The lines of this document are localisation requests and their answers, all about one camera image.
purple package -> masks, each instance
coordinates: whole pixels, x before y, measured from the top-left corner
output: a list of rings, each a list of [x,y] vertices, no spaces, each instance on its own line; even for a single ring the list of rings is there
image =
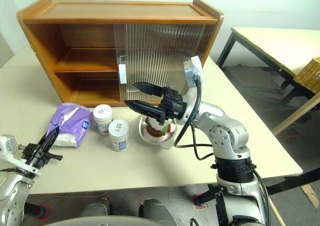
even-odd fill
[[[52,116],[46,135],[59,127],[56,146],[72,146],[79,148],[91,125],[91,111],[75,103],[62,103]]]

table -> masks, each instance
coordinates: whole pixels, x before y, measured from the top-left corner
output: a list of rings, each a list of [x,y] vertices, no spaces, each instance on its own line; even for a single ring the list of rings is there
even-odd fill
[[[308,98],[315,95],[295,82],[294,77],[312,58],[320,54],[320,30],[263,27],[233,27],[231,30],[231,35],[217,60],[220,68],[235,42],[238,42],[285,79],[282,88],[291,84]]]
[[[247,146],[257,171],[263,178],[297,175],[302,169],[229,82],[208,58],[204,65],[205,91],[202,100],[216,104],[249,132]],[[36,143],[61,103],[34,53],[27,45],[0,69],[0,134],[15,135],[18,143]],[[210,166],[214,158],[198,161],[192,148],[162,149],[148,145],[138,134],[140,115],[128,107],[114,107],[115,119],[130,126],[130,146],[123,152],[112,149],[107,135],[95,125],[87,132],[80,148],[52,147],[62,161],[51,160],[35,178],[32,194],[119,190],[146,187],[171,187],[216,182]],[[209,143],[196,131],[197,143]],[[187,131],[181,144],[192,142]],[[210,148],[199,149],[199,154]]]

cabinet top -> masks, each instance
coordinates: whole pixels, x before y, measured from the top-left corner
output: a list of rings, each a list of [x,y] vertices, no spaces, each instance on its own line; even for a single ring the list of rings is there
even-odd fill
[[[17,14],[27,24],[216,24],[223,14],[188,2],[39,0]]]

wicker basket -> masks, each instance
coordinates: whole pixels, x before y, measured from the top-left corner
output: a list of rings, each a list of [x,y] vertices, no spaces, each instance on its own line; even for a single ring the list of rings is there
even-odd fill
[[[320,91],[320,56],[314,57],[304,69],[294,77],[294,81],[315,94]]]

gray floor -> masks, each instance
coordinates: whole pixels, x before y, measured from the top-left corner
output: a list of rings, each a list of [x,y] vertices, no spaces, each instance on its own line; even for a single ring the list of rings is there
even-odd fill
[[[274,72],[245,66],[226,67],[224,71],[270,129],[306,101],[304,97],[295,97],[289,103],[283,103],[282,99],[292,88],[280,90],[279,86],[283,79]],[[300,120],[301,123],[294,123],[278,137],[283,147],[305,172],[320,166],[319,119],[320,112],[313,110]],[[320,195],[320,182],[313,182],[311,186]],[[43,204],[50,208],[50,212],[48,218],[42,220],[25,216],[22,225],[38,226],[78,217],[86,205],[99,197],[109,199],[116,215],[137,216],[139,205],[143,200],[155,198],[163,202],[179,226],[189,225],[190,218],[197,219],[200,226],[218,225],[215,201],[207,203],[203,208],[197,208],[192,201],[194,194],[202,193],[207,189],[206,185],[193,185],[107,192],[30,195],[28,202]],[[277,193],[272,199],[287,226],[320,225],[319,208],[315,208],[311,204],[300,187]],[[272,225],[279,225],[273,214]]]

